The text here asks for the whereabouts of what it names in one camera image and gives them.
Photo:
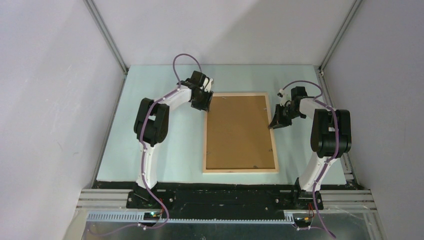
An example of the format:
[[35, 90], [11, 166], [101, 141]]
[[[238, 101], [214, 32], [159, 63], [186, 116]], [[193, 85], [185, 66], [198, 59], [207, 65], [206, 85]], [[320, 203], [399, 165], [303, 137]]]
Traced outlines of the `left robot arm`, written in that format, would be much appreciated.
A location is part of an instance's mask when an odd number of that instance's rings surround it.
[[145, 208], [153, 208], [158, 202], [158, 194], [152, 191], [158, 183], [156, 151], [168, 135], [170, 113], [186, 103], [190, 103], [196, 110], [208, 112], [214, 94], [213, 84], [213, 78], [194, 71], [191, 77], [178, 81], [176, 87], [164, 96], [141, 100], [133, 131], [141, 152], [140, 172], [136, 183], [144, 189], [138, 201]]

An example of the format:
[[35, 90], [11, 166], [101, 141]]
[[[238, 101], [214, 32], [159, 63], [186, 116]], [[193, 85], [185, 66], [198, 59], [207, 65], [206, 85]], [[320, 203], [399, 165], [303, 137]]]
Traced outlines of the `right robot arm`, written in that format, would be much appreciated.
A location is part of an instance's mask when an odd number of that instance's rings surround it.
[[303, 86], [292, 88], [290, 95], [280, 89], [277, 95], [281, 101], [275, 106], [269, 129], [291, 126], [295, 118], [312, 119], [312, 155], [305, 171], [296, 179], [290, 196], [295, 208], [304, 209], [317, 197], [322, 180], [331, 165], [350, 151], [351, 115], [346, 109], [335, 109], [317, 97], [309, 96]]

